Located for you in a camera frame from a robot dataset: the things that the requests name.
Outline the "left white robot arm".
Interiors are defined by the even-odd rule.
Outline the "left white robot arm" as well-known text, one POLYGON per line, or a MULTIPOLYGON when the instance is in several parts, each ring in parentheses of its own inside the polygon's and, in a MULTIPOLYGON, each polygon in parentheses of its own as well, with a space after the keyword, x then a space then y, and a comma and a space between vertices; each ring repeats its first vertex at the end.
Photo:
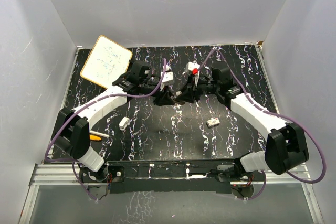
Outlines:
POLYGON ((45 153, 48 158, 52 146, 66 152, 73 162, 82 164, 90 170, 96 181, 104 181, 108 177, 106 161, 90 144, 90 131, 103 117, 123 106, 128 100, 143 99, 162 92, 163 80, 167 76, 167 60, 163 59, 162 71, 157 84, 147 91, 141 85, 151 79, 151 66, 144 61, 134 61, 131 70, 116 77, 106 91, 89 102, 73 109, 63 108, 59 111, 50 143, 45 153))

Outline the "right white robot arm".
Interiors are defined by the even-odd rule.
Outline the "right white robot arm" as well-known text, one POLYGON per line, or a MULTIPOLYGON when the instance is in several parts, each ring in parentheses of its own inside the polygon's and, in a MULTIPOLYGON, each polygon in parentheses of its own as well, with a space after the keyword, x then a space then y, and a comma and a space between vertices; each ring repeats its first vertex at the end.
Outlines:
POLYGON ((247 180, 257 170, 271 170, 281 175, 309 159, 302 127, 271 115, 245 94, 228 66, 212 67, 211 78, 202 77, 200 66, 193 62, 186 65, 185 71, 187 83, 176 93, 176 101, 194 103, 202 95, 214 94, 221 104, 241 116, 266 140, 265 150, 235 159, 234 174, 238 179, 247 180))

